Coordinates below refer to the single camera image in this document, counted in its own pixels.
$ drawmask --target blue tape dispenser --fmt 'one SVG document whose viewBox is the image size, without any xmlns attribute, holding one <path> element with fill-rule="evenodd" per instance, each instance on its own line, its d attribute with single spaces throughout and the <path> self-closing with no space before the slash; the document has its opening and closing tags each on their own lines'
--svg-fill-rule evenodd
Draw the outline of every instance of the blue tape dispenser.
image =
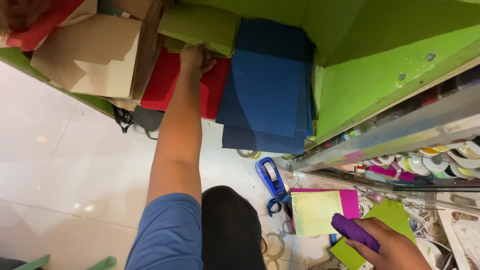
<svg viewBox="0 0 480 270">
<path fill-rule="evenodd" d="M 290 200 L 290 196 L 283 185 L 282 178 L 278 173 L 275 162 L 270 157 L 266 157 L 257 161 L 255 164 L 255 169 L 257 170 L 258 176 L 262 179 L 263 183 L 267 187 L 268 191 L 272 195 L 271 199 L 267 204 L 268 214 L 272 217 L 273 214 L 280 212 L 282 210 L 281 201 L 287 202 Z M 273 205 L 278 205 L 277 212 L 272 211 Z"/>
</svg>

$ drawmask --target light yellow card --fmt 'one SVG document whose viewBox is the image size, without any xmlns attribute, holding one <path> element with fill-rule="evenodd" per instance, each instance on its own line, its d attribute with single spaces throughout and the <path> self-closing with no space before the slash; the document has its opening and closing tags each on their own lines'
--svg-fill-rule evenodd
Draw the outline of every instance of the light yellow card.
<svg viewBox="0 0 480 270">
<path fill-rule="evenodd" d="M 335 213 L 343 215 L 340 192 L 292 192 L 293 222 L 297 237 L 337 233 L 332 227 Z"/>
</svg>

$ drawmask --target green card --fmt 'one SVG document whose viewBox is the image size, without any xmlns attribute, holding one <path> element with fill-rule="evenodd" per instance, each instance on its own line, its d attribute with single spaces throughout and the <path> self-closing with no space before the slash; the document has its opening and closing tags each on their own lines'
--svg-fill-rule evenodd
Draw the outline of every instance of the green card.
<svg viewBox="0 0 480 270">
<path fill-rule="evenodd" d="M 343 215 L 340 192 L 292 192 L 292 208 L 297 237 L 336 233 L 332 216 Z"/>
<path fill-rule="evenodd" d="M 415 236 L 408 223 L 409 216 L 410 214 L 403 209 L 401 202 L 384 199 L 380 205 L 374 206 L 364 218 L 376 217 L 387 224 L 390 228 L 408 237 L 416 244 Z M 367 261 L 353 248 L 345 244 L 344 237 L 333 246 L 330 251 L 350 270 L 358 270 L 358 268 Z"/>
<path fill-rule="evenodd" d="M 163 14 L 158 32 L 194 45 L 204 41 L 207 49 L 232 57 L 240 20 L 221 9 L 179 4 Z"/>
</svg>

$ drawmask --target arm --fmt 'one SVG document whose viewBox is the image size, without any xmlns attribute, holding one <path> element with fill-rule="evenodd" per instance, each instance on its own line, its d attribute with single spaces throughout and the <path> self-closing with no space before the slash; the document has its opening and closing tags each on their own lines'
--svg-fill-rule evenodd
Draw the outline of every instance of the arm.
<svg viewBox="0 0 480 270">
<path fill-rule="evenodd" d="M 397 233 L 377 218 L 352 219 L 380 244 L 378 253 L 353 240 L 345 243 L 355 249 L 377 270 L 430 270 L 418 247 L 406 236 Z"/>
<path fill-rule="evenodd" d="M 210 58 L 203 44 L 180 54 L 175 92 L 158 133 L 147 204 L 170 193 L 185 193 L 202 202 L 198 168 L 202 145 L 200 78 L 216 64 Z"/>
</svg>

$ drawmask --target blue shirt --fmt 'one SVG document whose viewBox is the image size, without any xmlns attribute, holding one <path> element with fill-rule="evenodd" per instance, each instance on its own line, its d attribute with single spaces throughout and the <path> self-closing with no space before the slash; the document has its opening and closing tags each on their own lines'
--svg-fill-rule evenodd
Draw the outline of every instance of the blue shirt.
<svg viewBox="0 0 480 270">
<path fill-rule="evenodd" d="M 202 208 L 184 193 L 163 195 L 142 214 L 125 270 L 201 270 Z"/>
</svg>

